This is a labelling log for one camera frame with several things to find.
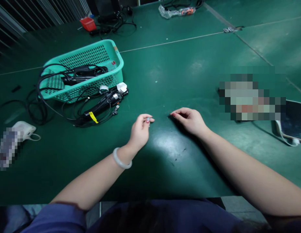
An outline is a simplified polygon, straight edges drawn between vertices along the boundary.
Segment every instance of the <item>green workbench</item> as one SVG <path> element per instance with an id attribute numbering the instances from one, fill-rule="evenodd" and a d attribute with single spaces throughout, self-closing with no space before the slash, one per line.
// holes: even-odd
<path id="1" fill-rule="evenodd" d="M 123 77 L 130 90 L 119 114 L 91 128 L 75 128 L 56 115 L 38 126 L 42 139 L 25 141 L 14 163 L 0 171 L 0 205 L 48 203 L 76 176 L 124 145 L 141 113 L 156 119 L 150 139 L 103 200 L 236 194 L 199 142 L 169 117 L 181 107 L 197 109 L 210 129 L 301 188 L 301 145 L 282 143 L 271 121 L 224 120 L 227 114 L 217 93 L 220 81 L 230 81 L 228 71 L 248 72 L 271 96 L 301 102 L 301 1 L 206 3 L 245 28 L 223 33 L 226 25 L 205 7 L 170 20 L 160 16 L 158 3 L 135 8 L 137 30 L 125 25 L 110 35 L 124 60 Z M 22 46 L 7 51 L 0 58 L 0 104 L 24 100 L 37 83 L 39 67 L 50 58 L 99 40 L 79 27 L 74 22 L 27 33 Z M 18 84 L 21 89 L 12 93 Z M 1 109 L 0 137 L 19 120 L 32 123 L 19 104 Z"/>

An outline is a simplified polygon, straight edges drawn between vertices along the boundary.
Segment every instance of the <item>left hand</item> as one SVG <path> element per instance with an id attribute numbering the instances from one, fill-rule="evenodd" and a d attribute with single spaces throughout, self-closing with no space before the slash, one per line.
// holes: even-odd
<path id="1" fill-rule="evenodd" d="M 141 114 L 132 126 L 131 137 L 127 145 L 136 150 L 136 152 L 139 151 L 149 139 L 149 124 L 155 121 L 152 117 L 153 116 L 149 114 Z"/>

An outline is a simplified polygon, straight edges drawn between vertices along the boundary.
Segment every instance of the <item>hand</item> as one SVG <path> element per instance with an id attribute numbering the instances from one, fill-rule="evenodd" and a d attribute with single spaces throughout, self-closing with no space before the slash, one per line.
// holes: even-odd
<path id="1" fill-rule="evenodd" d="M 136 152 L 138 152 L 148 141 L 149 124 L 155 121 L 152 117 L 153 116 L 149 114 L 141 114 L 132 126 L 131 137 L 127 145 L 136 150 Z"/>
<path id="2" fill-rule="evenodd" d="M 195 136 L 202 138 L 211 132 L 197 110 L 180 108 L 171 112 L 170 115 L 176 118 L 188 132 Z"/>

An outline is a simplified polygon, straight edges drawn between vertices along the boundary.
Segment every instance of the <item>forearm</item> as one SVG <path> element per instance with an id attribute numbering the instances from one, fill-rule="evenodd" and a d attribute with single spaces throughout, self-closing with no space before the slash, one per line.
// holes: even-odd
<path id="1" fill-rule="evenodd" d="M 301 216 L 301 189 L 292 182 L 210 132 L 199 136 L 229 181 L 261 212 L 274 216 Z"/>
<path id="2" fill-rule="evenodd" d="M 129 164 L 138 151 L 129 145 L 118 149 L 118 158 Z M 109 190 L 124 171 L 110 154 L 70 182 L 51 203 L 76 204 L 80 209 L 91 209 Z"/>

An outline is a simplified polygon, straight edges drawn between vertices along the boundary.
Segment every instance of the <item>sleeve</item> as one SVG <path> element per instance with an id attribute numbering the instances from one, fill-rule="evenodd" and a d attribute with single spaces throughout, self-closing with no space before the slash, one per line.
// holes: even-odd
<path id="1" fill-rule="evenodd" d="M 82 210 L 73 205 L 49 204 L 22 233 L 83 233 L 86 228 L 86 218 Z"/>
<path id="2" fill-rule="evenodd" d="M 285 232 L 301 233 L 301 220 L 296 220 L 296 221 L 288 223 L 284 227 L 284 231 Z"/>

